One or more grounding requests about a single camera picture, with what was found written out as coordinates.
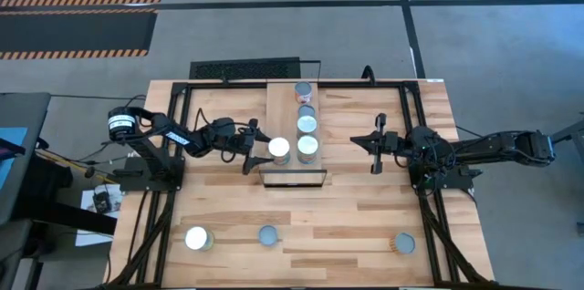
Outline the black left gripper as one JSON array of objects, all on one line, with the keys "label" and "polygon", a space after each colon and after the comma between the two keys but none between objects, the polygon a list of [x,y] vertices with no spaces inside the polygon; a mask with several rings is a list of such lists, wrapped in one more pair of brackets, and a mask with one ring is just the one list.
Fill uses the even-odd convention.
[{"label": "black left gripper", "polygon": [[232,162],[237,154],[242,155],[245,158],[242,166],[244,175],[249,174],[254,166],[273,161],[270,158],[251,156],[255,140],[268,143],[271,138],[258,128],[257,119],[250,119],[247,124],[239,123],[236,134],[227,141],[227,151],[230,153],[227,162]]}]

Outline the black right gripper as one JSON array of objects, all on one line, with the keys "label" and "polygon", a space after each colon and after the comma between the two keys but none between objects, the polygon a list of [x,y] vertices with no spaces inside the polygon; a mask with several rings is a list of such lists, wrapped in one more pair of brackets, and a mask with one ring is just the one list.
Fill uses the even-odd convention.
[{"label": "black right gripper", "polygon": [[377,129],[373,133],[365,136],[354,136],[349,138],[364,150],[373,150],[372,155],[374,158],[370,170],[372,174],[382,173],[382,154],[392,155],[401,150],[402,140],[398,136],[398,133],[394,131],[384,132],[386,121],[387,115],[380,113],[375,119],[375,126]]}]

